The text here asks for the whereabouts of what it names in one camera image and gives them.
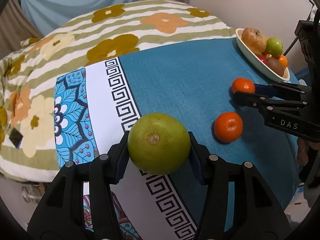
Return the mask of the person's right hand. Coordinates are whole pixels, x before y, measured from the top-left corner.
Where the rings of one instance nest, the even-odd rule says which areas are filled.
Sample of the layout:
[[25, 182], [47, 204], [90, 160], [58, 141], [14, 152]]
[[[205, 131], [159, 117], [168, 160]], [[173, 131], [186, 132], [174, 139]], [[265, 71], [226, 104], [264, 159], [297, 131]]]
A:
[[299, 165], [305, 166], [308, 163], [309, 142], [298, 138], [297, 145], [297, 163], [299, 163]]

